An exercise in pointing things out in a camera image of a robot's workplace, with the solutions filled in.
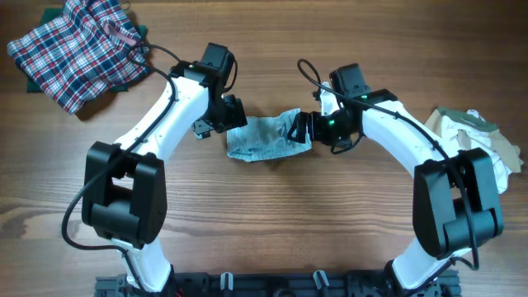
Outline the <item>light blue striped cloth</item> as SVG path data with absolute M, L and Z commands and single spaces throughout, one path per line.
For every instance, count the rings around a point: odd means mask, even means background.
M 276 117 L 249 116 L 247 124 L 227 132 L 227 156 L 245 162 L 286 158 L 312 148 L 311 141 L 297 143 L 287 139 L 300 109 L 284 111 Z

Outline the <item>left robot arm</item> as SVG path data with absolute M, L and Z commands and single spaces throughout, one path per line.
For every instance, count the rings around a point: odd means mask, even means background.
M 82 221 L 108 240 L 126 272 L 99 277 L 96 296 L 175 296 L 174 269 L 158 235 L 167 215 L 165 163 L 188 129 L 197 138 L 244 126 L 242 102 L 227 93 L 231 58 L 182 61 L 153 108 L 113 144 L 87 152 Z

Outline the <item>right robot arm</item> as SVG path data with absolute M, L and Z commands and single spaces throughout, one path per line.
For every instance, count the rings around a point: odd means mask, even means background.
M 325 90 L 320 111 L 299 112 L 287 138 L 316 141 L 332 153 L 355 148 L 351 134 L 386 149 L 413 179 L 407 249 L 372 272 L 380 293 L 409 296 L 437 284 L 456 263 L 479 268 L 479 248 L 502 234 L 502 207 L 491 157 L 481 148 L 453 148 L 415 120 L 386 89 L 357 96 Z

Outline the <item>plaid red blue cloth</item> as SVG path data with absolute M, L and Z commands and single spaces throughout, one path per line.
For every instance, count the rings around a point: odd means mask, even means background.
M 16 66 L 70 115 L 115 86 L 142 79 L 142 41 L 117 1 L 64 4 L 60 16 L 7 44 Z

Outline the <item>beige white crumpled garment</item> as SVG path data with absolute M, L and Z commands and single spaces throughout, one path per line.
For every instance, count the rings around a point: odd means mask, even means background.
M 521 171 L 521 149 L 501 134 L 498 126 L 478 111 L 456 111 L 438 106 L 424 124 L 455 150 L 482 149 L 492 159 L 497 192 L 507 190 L 508 177 Z

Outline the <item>dark green folded cloth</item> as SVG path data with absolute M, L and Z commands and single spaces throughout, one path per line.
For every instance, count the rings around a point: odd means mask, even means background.
M 54 20 L 55 18 L 59 17 L 62 14 L 63 9 L 60 7 L 47 7 L 44 10 L 44 13 L 40 19 L 40 26 L 43 26 L 44 24 Z M 139 33 L 142 40 L 146 39 L 146 35 L 148 33 L 148 28 L 145 25 L 137 25 L 135 26 L 136 31 Z M 127 92 L 128 86 L 126 84 L 114 86 L 109 89 L 109 92 L 117 93 L 117 92 Z M 42 93 L 42 90 L 40 87 L 35 84 L 30 78 L 27 79 L 26 83 L 26 92 L 27 93 Z

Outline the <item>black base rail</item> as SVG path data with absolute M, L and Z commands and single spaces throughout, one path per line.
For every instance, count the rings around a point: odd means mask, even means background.
M 457 271 L 447 270 L 420 290 L 398 288 L 382 271 L 349 271 L 328 274 L 222 275 L 176 273 L 161 296 L 456 296 L 462 295 Z

